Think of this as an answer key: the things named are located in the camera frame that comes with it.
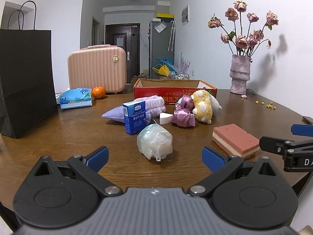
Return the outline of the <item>pink layered sponge block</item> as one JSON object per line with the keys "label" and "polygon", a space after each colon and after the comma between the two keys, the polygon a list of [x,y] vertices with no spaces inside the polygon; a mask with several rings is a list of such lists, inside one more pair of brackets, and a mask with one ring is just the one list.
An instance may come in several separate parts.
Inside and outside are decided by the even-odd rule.
{"label": "pink layered sponge block", "polygon": [[259,147],[259,139],[249,134],[236,124],[215,127],[213,141],[227,154],[246,159],[254,155]]}

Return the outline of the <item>yellow white plush toy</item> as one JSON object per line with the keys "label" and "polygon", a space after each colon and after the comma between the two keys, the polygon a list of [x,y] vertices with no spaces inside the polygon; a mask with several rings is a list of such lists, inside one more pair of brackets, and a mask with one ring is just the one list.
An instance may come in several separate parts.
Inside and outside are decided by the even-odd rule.
{"label": "yellow white plush toy", "polygon": [[214,112],[222,109],[216,98],[204,89],[195,91],[191,98],[194,102],[192,113],[201,123],[211,124]]}

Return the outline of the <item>iridescent plastic bag bundle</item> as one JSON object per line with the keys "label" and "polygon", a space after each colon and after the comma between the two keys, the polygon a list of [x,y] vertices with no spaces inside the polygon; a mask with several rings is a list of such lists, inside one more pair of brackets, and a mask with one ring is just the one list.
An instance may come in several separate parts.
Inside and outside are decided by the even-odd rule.
{"label": "iridescent plastic bag bundle", "polygon": [[150,124],[138,134],[137,147],[148,160],[160,162],[173,152],[172,141],[172,135],[165,128]]}

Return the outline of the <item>blue handkerchief tissue box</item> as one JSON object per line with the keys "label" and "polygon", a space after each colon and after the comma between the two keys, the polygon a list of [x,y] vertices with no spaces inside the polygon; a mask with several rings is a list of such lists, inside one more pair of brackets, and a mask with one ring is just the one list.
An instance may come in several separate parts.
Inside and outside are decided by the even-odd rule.
{"label": "blue handkerchief tissue box", "polygon": [[126,133],[135,135],[147,125],[145,101],[131,101],[122,105]]}

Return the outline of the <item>white makeup sponge wedge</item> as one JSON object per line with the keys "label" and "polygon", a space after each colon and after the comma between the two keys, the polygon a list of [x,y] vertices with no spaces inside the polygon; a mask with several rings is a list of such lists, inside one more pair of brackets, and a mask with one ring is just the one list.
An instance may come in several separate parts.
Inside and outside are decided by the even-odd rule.
{"label": "white makeup sponge wedge", "polygon": [[173,117],[173,114],[168,114],[168,113],[162,112],[159,115],[160,125],[170,124],[172,117]]}

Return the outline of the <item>purple fluffy towel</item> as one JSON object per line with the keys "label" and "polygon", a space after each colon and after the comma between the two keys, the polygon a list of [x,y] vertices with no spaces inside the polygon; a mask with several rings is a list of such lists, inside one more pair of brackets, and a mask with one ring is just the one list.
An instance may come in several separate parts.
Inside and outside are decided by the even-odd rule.
{"label": "purple fluffy towel", "polygon": [[146,120],[151,120],[166,111],[165,101],[160,96],[137,98],[135,101],[145,101]]}

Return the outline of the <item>scattered yellow crumbs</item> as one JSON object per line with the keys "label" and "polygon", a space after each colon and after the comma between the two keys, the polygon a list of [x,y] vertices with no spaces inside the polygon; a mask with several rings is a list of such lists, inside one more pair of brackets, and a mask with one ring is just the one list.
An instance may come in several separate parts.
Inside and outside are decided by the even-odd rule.
{"label": "scattered yellow crumbs", "polygon": [[269,103],[265,103],[264,101],[258,101],[258,100],[256,100],[256,101],[255,101],[255,104],[256,104],[256,105],[265,105],[266,108],[272,109],[272,110],[275,110],[275,109],[276,109],[276,106],[274,105],[274,103],[273,103],[272,101],[269,102]]}

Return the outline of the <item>orange tangerine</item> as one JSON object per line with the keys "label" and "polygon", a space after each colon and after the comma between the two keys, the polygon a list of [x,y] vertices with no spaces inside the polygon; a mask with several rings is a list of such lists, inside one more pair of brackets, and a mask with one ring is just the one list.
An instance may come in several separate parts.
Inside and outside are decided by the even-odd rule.
{"label": "orange tangerine", "polygon": [[103,99],[106,95],[106,90],[104,87],[94,87],[92,89],[92,96],[94,99]]}

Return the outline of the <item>purple textured vase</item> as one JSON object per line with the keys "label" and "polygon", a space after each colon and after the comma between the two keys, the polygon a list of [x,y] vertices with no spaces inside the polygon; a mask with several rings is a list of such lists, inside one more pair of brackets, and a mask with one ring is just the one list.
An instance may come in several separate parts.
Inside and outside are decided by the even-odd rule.
{"label": "purple textured vase", "polygon": [[247,92],[247,81],[250,80],[251,59],[248,56],[233,55],[230,67],[231,88],[234,94],[245,95]]}

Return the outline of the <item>red orange cardboard box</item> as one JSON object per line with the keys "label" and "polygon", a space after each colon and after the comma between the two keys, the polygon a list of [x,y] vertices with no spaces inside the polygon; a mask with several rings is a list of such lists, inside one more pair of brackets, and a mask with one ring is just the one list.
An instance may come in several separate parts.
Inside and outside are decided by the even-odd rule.
{"label": "red orange cardboard box", "polygon": [[161,96],[166,103],[174,103],[184,94],[192,95],[197,90],[206,90],[216,97],[217,88],[202,80],[151,80],[138,79],[134,84],[134,98]]}

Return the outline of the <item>yellow blue bags pile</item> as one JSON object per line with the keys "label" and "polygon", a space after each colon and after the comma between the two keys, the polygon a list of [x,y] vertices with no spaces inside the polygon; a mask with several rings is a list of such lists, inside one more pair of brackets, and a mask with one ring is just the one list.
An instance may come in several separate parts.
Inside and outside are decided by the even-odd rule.
{"label": "yellow blue bags pile", "polygon": [[172,60],[158,57],[157,61],[158,63],[152,67],[152,71],[156,72],[159,76],[168,78],[177,73]]}

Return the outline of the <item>dark brown entrance door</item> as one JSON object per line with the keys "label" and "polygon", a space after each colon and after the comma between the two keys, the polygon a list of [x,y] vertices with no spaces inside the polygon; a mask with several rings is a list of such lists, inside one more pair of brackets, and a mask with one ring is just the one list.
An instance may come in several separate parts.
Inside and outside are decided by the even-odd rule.
{"label": "dark brown entrance door", "polygon": [[140,24],[107,24],[105,44],[121,47],[126,53],[126,76],[130,84],[140,73]]}

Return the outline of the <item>grey refrigerator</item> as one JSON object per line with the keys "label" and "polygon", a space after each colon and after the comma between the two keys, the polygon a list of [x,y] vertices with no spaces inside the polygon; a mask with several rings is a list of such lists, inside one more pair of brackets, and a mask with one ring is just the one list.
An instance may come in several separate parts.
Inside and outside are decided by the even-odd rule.
{"label": "grey refrigerator", "polygon": [[149,70],[150,78],[158,79],[159,75],[152,68],[161,59],[174,64],[174,48],[169,46],[172,24],[170,22],[151,21],[149,25]]}

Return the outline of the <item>yellow box on fridge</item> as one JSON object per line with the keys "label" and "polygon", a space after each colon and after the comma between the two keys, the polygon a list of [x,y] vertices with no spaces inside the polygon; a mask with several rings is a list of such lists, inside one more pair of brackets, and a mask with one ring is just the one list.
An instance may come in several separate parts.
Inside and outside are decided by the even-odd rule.
{"label": "yellow box on fridge", "polygon": [[166,13],[157,13],[156,14],[157,18],[167,18],[167,19],[173,19],[174,15],[173,14],[166,14]]}

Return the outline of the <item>wall electrical panel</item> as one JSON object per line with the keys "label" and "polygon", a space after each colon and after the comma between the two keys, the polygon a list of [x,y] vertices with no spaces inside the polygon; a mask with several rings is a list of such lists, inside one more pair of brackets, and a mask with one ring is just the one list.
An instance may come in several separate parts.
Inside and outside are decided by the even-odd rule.
{"label": "wall electrical panel", "polygon": [[189,22],[189,11],[189,4],[187,4],[181,12],[181,22],[183,25],[186,25]]}

